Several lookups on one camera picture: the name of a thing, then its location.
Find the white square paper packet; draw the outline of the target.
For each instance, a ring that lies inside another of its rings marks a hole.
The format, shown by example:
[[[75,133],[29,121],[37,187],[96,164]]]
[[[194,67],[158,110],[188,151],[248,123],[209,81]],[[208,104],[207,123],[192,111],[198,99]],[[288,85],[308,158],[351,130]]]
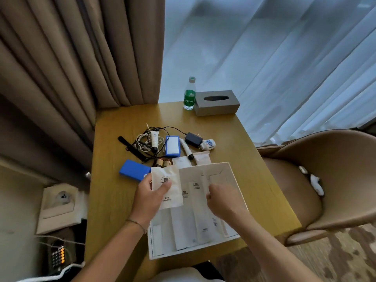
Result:
[[[165,182],[171,182],[170,189],[164,194],[159,210],[183,206],[182,187],[179,169],[174,166],[152,167],[152,190],[155,191]]]

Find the short white black-capped tube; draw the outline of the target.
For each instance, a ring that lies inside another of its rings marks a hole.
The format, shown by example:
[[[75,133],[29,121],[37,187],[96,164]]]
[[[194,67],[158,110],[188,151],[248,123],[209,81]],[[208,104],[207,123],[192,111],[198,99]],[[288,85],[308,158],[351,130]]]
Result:
[[[157,154],[159,151],[159,128],[149,129],[151,137],[151,151],[153,154]]]

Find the narrow white paper packet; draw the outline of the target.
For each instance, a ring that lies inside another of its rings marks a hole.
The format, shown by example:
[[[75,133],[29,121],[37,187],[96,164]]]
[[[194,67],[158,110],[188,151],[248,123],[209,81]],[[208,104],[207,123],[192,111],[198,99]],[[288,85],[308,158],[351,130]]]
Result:
[[[165,254],[163,240],[162,240],[162,226],[152,226],[152,257],[155,259],[158,256]]]

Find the person's right forearm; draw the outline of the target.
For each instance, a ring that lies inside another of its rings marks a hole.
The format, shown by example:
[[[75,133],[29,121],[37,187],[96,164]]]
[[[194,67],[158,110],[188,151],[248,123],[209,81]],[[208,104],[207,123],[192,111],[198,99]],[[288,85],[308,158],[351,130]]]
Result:
[[[255,256],[268,282],[322,282],[250,213],[237,214],[230,224]]]

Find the person's right hand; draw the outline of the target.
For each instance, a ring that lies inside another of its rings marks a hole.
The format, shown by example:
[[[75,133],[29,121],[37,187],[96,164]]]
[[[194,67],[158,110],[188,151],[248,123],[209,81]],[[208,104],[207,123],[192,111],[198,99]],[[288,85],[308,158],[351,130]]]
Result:
[[[219,185],[218,209],[210,209],[216,217],[224,220],[230,226],[234,226],[242,218],[249,217],[250,213],[238,189],[230,185],[210,185]]]

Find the long white black-capped tube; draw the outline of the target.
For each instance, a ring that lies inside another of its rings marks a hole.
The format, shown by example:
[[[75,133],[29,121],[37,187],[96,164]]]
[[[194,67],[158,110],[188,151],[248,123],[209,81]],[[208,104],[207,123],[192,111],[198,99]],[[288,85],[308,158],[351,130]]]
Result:
[[[194,159],[194,155],[192,153],[192,151],[190,150],[190,148],[188,147],[187,143],[185,142],[184,139],[180,138],[180,143],[181,143],[181,146],[183,147],[185,153],[186,153],[186,156],[188,157],[188,159],[191,161]]]

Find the grey tissue box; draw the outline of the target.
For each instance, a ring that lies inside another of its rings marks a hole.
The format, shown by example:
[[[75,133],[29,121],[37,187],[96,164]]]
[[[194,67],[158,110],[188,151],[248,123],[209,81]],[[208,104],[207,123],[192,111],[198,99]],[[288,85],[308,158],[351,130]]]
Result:
[[[194,110],[198,117],[235,114],[240,103],[232,90],[197,92]]]

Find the person's left hand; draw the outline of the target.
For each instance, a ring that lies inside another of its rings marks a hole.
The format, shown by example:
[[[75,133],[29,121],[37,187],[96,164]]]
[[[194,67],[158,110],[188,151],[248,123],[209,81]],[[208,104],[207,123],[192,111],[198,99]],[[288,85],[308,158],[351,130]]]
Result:
[[[144,233],[150,225],[152,218],[156,215],[162,200],[157,200],[152,190],[152,174],[149,173],[139,183],[133,200],[131,212],[127,221],[140,226]]]

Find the green label water bottle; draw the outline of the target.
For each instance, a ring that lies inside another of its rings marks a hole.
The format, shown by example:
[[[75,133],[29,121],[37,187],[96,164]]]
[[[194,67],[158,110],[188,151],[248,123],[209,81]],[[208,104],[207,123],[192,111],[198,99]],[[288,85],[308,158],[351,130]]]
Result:
[[[184,92],[183,107],[186,110],[192,110],[195,104],[196,97],[195,77],[189,77],[187,87]]]

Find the pale pink flat packet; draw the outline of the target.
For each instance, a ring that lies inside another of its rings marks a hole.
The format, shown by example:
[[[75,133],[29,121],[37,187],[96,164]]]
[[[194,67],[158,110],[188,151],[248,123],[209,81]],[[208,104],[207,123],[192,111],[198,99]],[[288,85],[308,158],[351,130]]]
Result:
[[[210,151],[202,151],[193,153],[197,166],[211,164]]]

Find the plain blue box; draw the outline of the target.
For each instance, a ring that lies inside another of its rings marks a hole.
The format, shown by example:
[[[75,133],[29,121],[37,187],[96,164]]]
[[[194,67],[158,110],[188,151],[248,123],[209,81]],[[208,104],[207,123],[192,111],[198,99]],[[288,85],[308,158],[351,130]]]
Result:
[[[150,166],[127,159],[120,168],[119,174],[140,182],[151,173],[151,169]]]

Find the beige upholstered chair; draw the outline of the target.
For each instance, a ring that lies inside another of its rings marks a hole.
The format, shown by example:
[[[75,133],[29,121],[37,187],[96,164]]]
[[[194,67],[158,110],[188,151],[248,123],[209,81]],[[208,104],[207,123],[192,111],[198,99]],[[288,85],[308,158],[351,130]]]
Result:
[[[276,237],[285,246],[376,222],[376,136],[334,129],[257,150],[302,225]],[[298,166],[320,178],[324,197]]]

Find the white shallow tray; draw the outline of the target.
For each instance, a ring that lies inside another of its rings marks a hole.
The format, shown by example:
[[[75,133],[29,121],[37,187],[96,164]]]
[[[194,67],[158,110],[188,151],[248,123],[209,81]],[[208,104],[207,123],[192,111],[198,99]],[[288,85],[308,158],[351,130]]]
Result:
[[[180,175],[180,181],[181,181],[181,187],[182,187],[183,205],[189,204],[192,206],[191,198],[189,195],[189,186],[188,186],[190,181],[199,182],[203,187],[205,195],[208,193],[208,187],[210,184],[224,183],[224,184],[228,184],[234,187],[235,189],[238,189],[242,196],[241,190],[235,179],[232,168],[228,162],[182,168],[182,169],[179,169],[179,175]],[[208,209],[208,214],[211,218],[211,221],[213,222],[212,216],[214,214],[209,209]],[[148,227],[147,238],[148,238],[148,254],[149,254],[150,260],[155,260],[152,257],[152,237],[151,237],[152,226],[155,226],[155,225],[162,226],[162,240],[163,240],[163,246],[164,246],[164,255],[158,256],[155,259],[166,258],[169,256],[174,256],[174,255],[188,257],[189,255],[187,253],[192,251],[193,260],[198,261],[200,255],[203,255],[203,258],[209,258],[211,256],[220,256],[222,254],[236,250],[237,248],[241,247],[239,235],[229,237],[229,238],[224,238],[215,230],[214,224],[212,223],[215,238],[216,238],[215,242],[205,243],[205,244],[198,243],[198,245],[194,247],[189,247],[183,250],[176,250],[173,226],[172,226],[172,218],[171,218],[171,208],[169,208],[169,209],[158,210],[157,214],[151,220],[151,223]]]

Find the blue box with white label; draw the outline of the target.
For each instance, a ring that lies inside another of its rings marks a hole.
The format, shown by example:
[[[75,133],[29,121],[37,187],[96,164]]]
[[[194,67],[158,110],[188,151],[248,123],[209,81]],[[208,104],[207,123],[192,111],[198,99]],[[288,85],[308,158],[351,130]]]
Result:
[[[181,156],[181,143],[179,136],[165,137],[165,157],[176,158]]]

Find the black comb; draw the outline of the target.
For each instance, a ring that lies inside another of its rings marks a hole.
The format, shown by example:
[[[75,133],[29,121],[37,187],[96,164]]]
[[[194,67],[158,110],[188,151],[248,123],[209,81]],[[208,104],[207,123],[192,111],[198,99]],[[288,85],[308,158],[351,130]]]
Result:
[[[131,152],[135,157],[137,157],[142,163],[146,163],[150,160],[150,157],[145,156],[142,154],[134,145],[129,143],[124,137],[119,136],[118,137],[119,142],[121,142],[123,145],[126,146],[126,150]]]

